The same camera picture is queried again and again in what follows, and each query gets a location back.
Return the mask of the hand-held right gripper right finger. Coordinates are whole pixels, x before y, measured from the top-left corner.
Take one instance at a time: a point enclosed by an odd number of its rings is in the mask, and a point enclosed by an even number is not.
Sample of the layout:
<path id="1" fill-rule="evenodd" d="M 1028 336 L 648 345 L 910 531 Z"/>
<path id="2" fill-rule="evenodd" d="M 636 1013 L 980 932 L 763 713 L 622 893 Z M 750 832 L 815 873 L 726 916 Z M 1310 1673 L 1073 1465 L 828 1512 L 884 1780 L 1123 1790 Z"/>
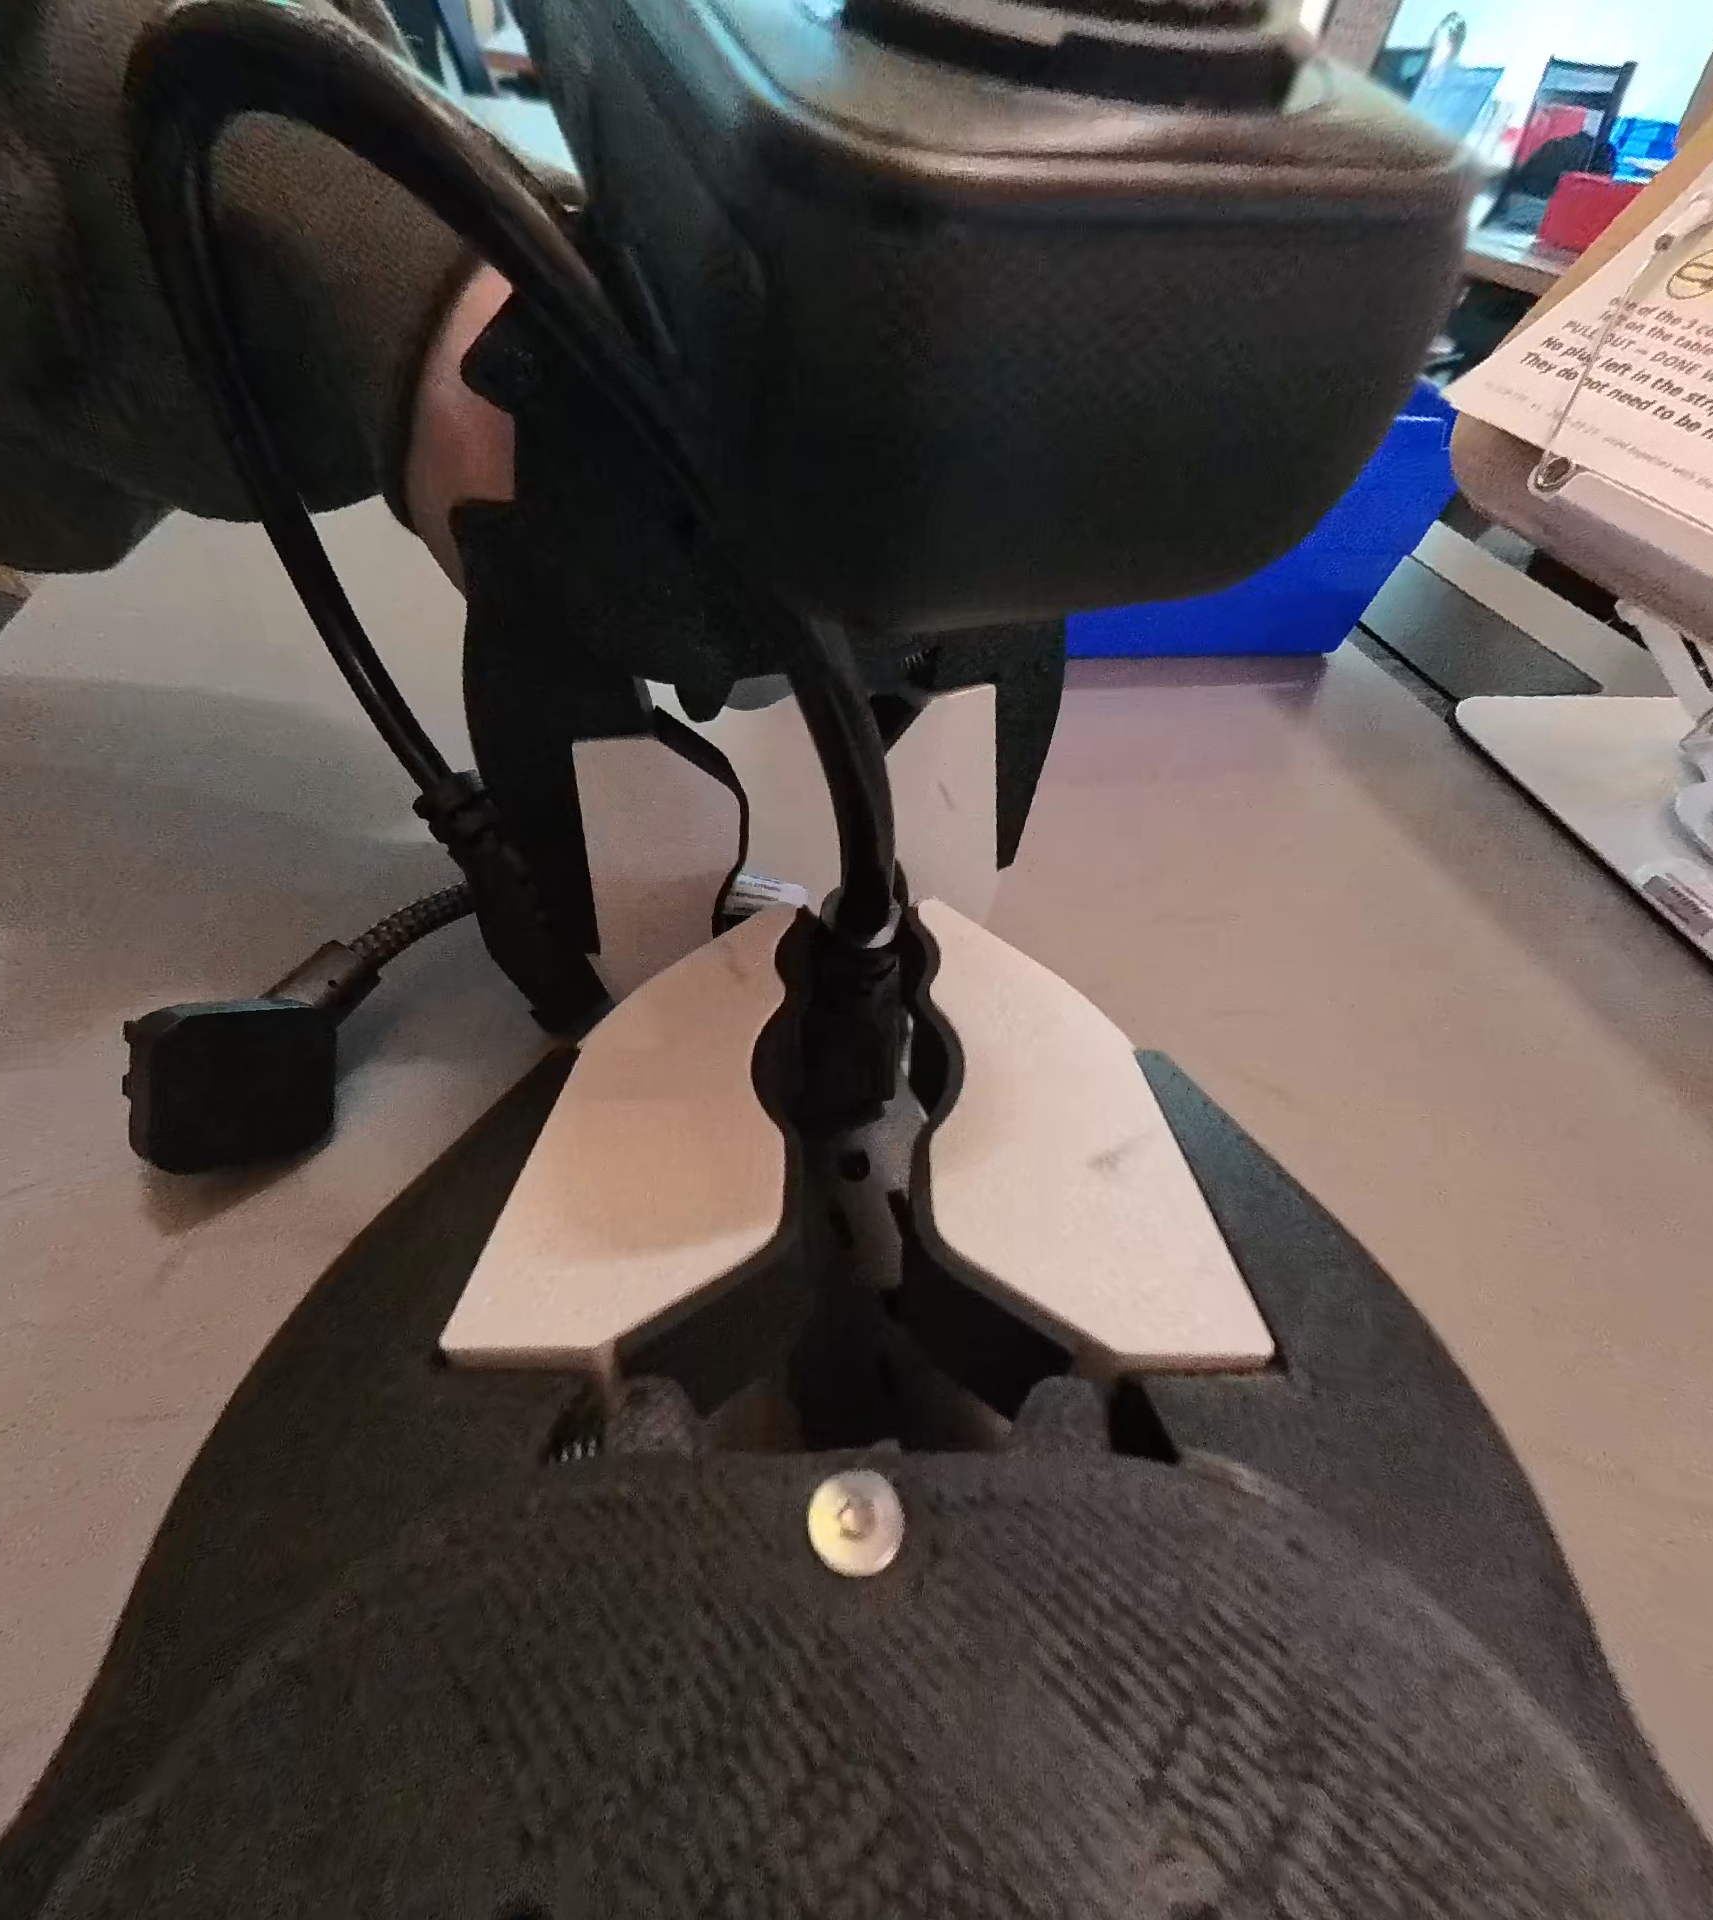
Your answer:
<path id="1" fill-rule="evenodd" d="M 1252 1375 L 1277 1355 L 1148 1072 L 1083 991 L 935 897 L 931 1023 L 957 1043 L 922 1139 L 935 1251 L 1084 1380 Z"/>

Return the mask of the instruction sheet on stand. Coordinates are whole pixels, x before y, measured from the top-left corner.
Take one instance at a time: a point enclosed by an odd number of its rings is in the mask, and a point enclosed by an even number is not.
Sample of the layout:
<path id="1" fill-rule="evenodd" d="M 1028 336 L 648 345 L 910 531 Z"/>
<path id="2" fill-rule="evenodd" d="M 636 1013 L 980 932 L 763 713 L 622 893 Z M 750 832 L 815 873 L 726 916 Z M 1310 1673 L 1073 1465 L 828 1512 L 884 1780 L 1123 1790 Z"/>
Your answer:
<path id="1" fill-rule="evenodd" d="M 1713 138 L 1713 111 L 1679 154 L 1703 134 Z M 1579 284 L 1587 261 L 1606 258 L 1599 242 L 1609 233 L 1627 237 L 1640 217 L 1656 210 L 1658 177 L 1533 312 L 1561 288 Z M 1713 529 L 1464 415 L 1454 429 L 1453 465 L 1460 489 L 1484 515 L 1713 647 Z"/>

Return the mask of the black mesh office chair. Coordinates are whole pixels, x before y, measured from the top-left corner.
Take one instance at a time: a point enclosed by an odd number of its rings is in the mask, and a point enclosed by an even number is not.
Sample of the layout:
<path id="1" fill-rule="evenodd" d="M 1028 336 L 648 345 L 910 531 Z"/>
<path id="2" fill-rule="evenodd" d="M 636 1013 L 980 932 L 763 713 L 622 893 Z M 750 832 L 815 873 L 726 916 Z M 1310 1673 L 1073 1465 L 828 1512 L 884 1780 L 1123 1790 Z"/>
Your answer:
<path id="1" fill-rule="evenodd" d="M 1523 118 L 1505 191 L 1544 200 L 1562 176 L 1611 177 L 1614 127 L 1635 75 L 1637 59 L 1550 58 Z"/>

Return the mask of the printed instruction sheet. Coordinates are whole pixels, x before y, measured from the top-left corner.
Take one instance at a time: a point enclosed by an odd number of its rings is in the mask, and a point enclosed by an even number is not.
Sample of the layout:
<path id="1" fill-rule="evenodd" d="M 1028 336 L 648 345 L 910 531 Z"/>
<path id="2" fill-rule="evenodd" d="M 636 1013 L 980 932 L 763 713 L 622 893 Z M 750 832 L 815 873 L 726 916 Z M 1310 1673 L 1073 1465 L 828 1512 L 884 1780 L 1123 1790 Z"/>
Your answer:
<path id="1" fill-rule="evenodd" d="M 1658 177 L 1658 204 L 1585 264 L 1453 406 L 1568 468 L 1713 529 L 1713 138 Z"/>

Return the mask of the white stand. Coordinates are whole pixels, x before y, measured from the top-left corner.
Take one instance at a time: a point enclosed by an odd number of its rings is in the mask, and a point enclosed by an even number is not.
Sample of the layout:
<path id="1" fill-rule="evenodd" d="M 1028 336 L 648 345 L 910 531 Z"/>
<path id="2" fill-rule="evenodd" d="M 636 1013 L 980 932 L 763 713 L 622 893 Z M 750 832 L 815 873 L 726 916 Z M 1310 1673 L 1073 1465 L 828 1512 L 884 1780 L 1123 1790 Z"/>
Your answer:
<path id="1" fill-rule="evenodd" d="M 1474 695 L 1454 725 L 1713 968 L 1713 647 L 1631 622 L 1656 693 Z"/>

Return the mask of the red plastic bin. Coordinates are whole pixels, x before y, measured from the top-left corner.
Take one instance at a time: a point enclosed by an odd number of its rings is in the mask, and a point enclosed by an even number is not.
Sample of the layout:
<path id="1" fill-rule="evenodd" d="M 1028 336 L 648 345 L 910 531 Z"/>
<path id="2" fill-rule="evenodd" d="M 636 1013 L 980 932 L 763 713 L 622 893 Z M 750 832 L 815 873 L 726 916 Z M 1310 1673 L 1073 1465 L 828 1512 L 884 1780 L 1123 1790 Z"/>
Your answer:
<path id="1" fill-rule="evenodd" d="M 1588 252 L 1621 212 L 1637 202 L 1644 184 L 1644 177 L 1567 172 L 1544 202 L 1537 235 L 1540 250 L 1568 256 Z"/>

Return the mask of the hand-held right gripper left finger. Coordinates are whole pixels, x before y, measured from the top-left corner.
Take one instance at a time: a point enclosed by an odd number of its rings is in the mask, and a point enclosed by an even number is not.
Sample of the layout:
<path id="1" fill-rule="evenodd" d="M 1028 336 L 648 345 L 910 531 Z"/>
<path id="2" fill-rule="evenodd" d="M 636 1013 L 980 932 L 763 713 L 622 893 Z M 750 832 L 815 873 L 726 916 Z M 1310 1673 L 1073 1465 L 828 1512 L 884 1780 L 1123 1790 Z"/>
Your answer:
<path id="1" fill-rule="evenodd" d="M 483 1240 L 437 1355 L 611 1383 L 726 1383 L 767 1362 L 796 1292 L 792 1144 L 755 1082 L 787 1041 L 765 909 L 636 985 L 580 1041 Z"/>

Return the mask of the person's left forearm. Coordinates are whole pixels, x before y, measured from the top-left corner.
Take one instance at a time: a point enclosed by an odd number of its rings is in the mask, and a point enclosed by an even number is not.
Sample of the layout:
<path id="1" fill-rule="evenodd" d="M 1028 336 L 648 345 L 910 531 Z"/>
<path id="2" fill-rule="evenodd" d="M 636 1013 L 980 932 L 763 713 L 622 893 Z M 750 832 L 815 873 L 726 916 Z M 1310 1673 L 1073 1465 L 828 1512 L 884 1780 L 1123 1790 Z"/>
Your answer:
<path id="1" fill-rule="evenodd" d="M 0 4 L 0 565 L 23 574 L 99 571 L 170 513 L 257 518 L 134 204 L 124 75 L 162 12 Z M 381 495 L 398 518 L 418 363 L 483 258 L 286 120 L 238 120 L 212 185 L 250 388 L 305 507 Z"/>

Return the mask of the black power strip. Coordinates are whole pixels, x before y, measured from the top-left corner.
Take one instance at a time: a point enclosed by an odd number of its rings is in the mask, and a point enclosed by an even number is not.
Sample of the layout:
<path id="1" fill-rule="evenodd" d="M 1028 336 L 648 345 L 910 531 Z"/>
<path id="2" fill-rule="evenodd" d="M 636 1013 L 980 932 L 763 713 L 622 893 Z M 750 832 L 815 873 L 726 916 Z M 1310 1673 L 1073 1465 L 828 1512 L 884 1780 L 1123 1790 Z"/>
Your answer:
<path id="1" fill-rule="evenodd" d="M 264 1165 L 319 1144 L 336 1115 L 343 1015 L 367 996 L 393 948 L 452 921 L 458 906 L 452 887 L 357 943 L 325 943 L 267 996 L 166 1005 L 129 1022 L 121 1090 L 136 1155 L 187 1177 Z M 755 1082 L 792 1144 L 801 1225 L 791 1297 L 808 1302 L 818 1260 L 812 1240 L 853 1256 L 863 1246 L 857 1194 L 904 1159 L 890 1128 L 908 1115 L 922 937 L 915 911 L 902 907 L 890 957 L 853 960 L 837 952 L 816 914 L 799 909 L 812 926 L 778 952 L 791 983 L 787 1041 L 777 1047 L 767 1034 Z M 596 1023 L 561 1050 L 561 1078 Z"/>

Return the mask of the person's left hand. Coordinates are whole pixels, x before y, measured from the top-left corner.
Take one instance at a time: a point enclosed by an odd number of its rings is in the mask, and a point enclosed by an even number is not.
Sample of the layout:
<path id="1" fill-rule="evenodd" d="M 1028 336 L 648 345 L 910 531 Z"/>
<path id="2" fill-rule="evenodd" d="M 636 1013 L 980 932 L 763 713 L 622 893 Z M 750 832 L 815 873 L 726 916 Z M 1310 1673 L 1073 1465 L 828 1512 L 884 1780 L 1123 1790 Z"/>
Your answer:
<path id="1" fill-rule="evenodd" d="M 398 518 L 459 593 L 465 564 L 454 515 L 513 495 L 513 423 L 476 392 L 461 366 L 511 294 L 492 265 L 476 265 L 448 301 L 422 352 L 407 407 Z"/>

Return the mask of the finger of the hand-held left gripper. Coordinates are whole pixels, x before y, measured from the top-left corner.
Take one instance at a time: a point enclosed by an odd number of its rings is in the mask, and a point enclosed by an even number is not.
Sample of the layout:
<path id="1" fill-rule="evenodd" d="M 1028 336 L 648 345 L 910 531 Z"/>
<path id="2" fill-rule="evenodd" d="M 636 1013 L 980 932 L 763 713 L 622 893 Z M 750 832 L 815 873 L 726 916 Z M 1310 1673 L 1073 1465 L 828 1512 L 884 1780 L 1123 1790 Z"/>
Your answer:
<path id="1" fill-rule="evenodd" d="M 641 683 L 586 641 L 560 565 L 504 500 L 452 515 L 464 565 L 461 699 L 480 795 L 456 851 L 487 957 L 547 1034 L 583 1032 L 610 1003 L 574 749 L 638 735 Z"/>
<path id="2" fill-rule="evenodd" d="M 1054 741 L 1066 668 L 1062 619 L 918 636 L 877 671 L 910 899 L 992 918 Z"/>

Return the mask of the blue plastic bin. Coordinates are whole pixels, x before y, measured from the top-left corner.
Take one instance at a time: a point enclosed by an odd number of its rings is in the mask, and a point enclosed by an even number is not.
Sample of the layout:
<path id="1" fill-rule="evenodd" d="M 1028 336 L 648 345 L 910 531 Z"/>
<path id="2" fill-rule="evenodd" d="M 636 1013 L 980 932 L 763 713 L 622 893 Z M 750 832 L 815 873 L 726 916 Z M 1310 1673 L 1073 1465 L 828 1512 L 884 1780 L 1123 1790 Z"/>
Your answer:
<path id="1" fill-rule="evenodd" d="M 1418 380 L 1383 443 L 1313 531 L 1217 591 L 1076 613 L 1073 659 L 1308 659 L 1335 652 L 1454 495 L 1444 392 Z"/>

